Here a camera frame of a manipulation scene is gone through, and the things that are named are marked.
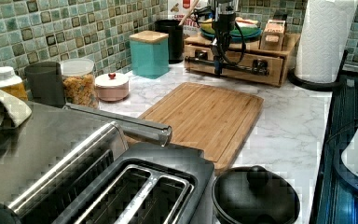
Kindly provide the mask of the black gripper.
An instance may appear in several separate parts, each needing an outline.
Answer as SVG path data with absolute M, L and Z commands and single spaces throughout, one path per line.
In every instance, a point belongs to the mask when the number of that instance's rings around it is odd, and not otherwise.
M 212 28 L 214 38 L 211 45 L 213 53 L 214 73 L 221 75 L 225 65 L 237 65 L 240 61 L 232 62 L 227 56 L 226 51 L 231 43 L 231 32 L 236 26 L 236 11 L 238 0 L 213 0 L 214 14 Z

